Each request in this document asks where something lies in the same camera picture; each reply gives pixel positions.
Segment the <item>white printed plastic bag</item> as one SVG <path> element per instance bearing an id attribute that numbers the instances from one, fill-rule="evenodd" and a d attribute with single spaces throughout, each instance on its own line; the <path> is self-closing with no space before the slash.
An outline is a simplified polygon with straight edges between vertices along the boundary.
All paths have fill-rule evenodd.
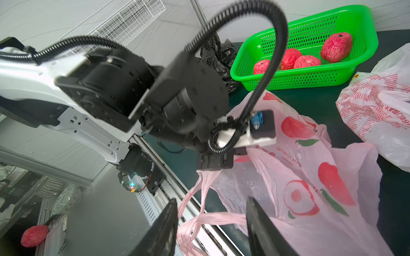
<path id="1" fill-rule="evenodd" d="M 343 122 L 387 161 L 410 170 L 410 45 L 357 72 L 336 100 Z"/>

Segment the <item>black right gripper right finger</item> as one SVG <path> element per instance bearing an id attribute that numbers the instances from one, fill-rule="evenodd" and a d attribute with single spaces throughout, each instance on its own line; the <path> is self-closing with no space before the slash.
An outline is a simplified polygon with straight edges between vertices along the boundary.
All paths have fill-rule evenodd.
<path id="1" fill-rule="evenodd" d="M 247 199 L 246 222 L 253 256 L 297 255 L 253 197 Z"/>

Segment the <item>black plastic bag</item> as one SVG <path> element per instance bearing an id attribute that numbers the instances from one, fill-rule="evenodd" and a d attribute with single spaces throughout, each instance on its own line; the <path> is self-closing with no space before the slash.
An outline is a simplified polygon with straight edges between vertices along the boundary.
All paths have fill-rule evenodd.
<path id="1" fill-rule="evenodd" d="M 222 78 L 228 94 L 232 94 L 237 90 L 241 83 L 235 81 L 230 74 L 237 51 L 230 40 L 226 39 L 222 43 L 215 33 L 201 48 L 200 56 L 200 61 L 211 67 Z"/>

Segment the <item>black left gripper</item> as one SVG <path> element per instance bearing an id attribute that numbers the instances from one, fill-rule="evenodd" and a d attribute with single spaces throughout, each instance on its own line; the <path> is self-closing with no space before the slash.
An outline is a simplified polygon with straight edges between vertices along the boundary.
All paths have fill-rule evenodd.
<path id="1" fill-rule="evenodd" d="M 208 147 L 211 130 L 228 112 L 228 92 L 216 71 L 181 52 L 157 77 L 139 107 L 142 130 L 200 154 L 197 169 L 233 167 L 233 153 L 218 155 Z"/>

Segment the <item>pink plastic bag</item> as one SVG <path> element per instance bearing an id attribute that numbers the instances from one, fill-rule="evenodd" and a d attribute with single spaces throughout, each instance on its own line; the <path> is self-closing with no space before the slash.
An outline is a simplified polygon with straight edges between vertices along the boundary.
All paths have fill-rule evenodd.
<path id="1" fill-rule="evenodd" d="M 206 199 L 210 189 L 226 211 L 200 212 L 182 224 L 176 238 L 182 253 L 202 255 L 193 241 L 203 224 L 234 224 L 246 234 L 246 201 L 253 197 L 301 256 L 392 255 L 377 228 L 382 171 L 376 148 L 333 148 L 325 125 L 270 92 L 255 109 L 273 111 L 276 143 L 248 146 L 231 169 L 199 171 L 178 212 L 197 192 Z"/>

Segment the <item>red apple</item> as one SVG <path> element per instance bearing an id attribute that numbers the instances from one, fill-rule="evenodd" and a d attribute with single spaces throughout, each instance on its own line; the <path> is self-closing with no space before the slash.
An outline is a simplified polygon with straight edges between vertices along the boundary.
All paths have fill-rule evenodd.
<path id="1" fill-rule="evenodd" d="M 303 54 L 297 49 L 287 49 L 282 59 L 280 70 L 293 69 L 296 60 Z"/>
<path id="2" fill-rule="evenodd" d="M 314 56 L 311 56 L 311 55 L 303 55 L 296 59 L 293 68 L 299 69 L 299 68 L 314 67 L 314 66 L 320 66 L 320 65 L 321 65 L 320 59 Z"/>
<path id="3" fill-rule="evenodd" d="M 264 74 L 270 65 L 270 60 L 261 60 L 254 65 L 253 74 Z"/>
<path id="4" fill-rule="evenodd" d="M 349 33 L 331 35 L 323 44 L 320 55 L 330 63 L 337 63 L 345 59 L 351 52 L 353 37 Z"/>

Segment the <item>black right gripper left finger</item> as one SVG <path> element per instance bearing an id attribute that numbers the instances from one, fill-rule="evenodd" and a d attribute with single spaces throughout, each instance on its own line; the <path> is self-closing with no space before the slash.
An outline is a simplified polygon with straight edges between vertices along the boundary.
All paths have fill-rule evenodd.
<path id="1" fill-rule="evenodd" d="M 174 256 L 178 229 L 178 206 L 171 199 L 129 256 Z"/>

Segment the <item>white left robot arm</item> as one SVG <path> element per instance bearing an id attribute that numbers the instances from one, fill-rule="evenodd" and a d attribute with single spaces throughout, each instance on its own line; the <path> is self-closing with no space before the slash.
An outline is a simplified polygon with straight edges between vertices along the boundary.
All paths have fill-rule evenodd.
<path id="1" fill-rule="evenodd" d="M 230 21 L 257 13 L 273 24 L 271 61 L 238 118 L 229 117 L 228 91 L 196 53 Z M 215 15 L 166 67 L 149 65 L 121 44 L 75 36 L 41 51 L 8 37 L 1 41 L 1 113 L 26 126 L 66 133 L 98 152 L 121 174 L 147 177 L 154 193 L 164 175 L 136 144 L 96 124 L 129 132 L 136 124 L 158 139 L 195 150 L 197 169 L 233 167 L 235 155 L 258 144 L 253 110 L 277 72 L 288 42 L 288 23 L 272 1 L 239 1 Z"/>

